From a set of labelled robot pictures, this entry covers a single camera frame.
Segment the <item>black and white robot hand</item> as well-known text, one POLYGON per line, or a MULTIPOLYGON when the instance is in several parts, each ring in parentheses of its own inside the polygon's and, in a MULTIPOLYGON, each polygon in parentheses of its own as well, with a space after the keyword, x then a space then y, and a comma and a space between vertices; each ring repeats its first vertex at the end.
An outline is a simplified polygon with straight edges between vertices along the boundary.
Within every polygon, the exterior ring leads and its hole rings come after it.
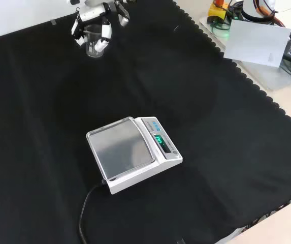
POLYGON ((103 51, 112 37, 112 27, 107 16, 111 13, 116 14, 119 24, 126 26, 130 21, 130 15, 124 4, 129 3, 134 3, 134 1, 85 1, 83 7, 76 9, 75 22, 71 29, 72 37, 79 45, 84 44, 86 26, 97 22, 101 27, 101 37, 95 43, 95 50, 103 51))

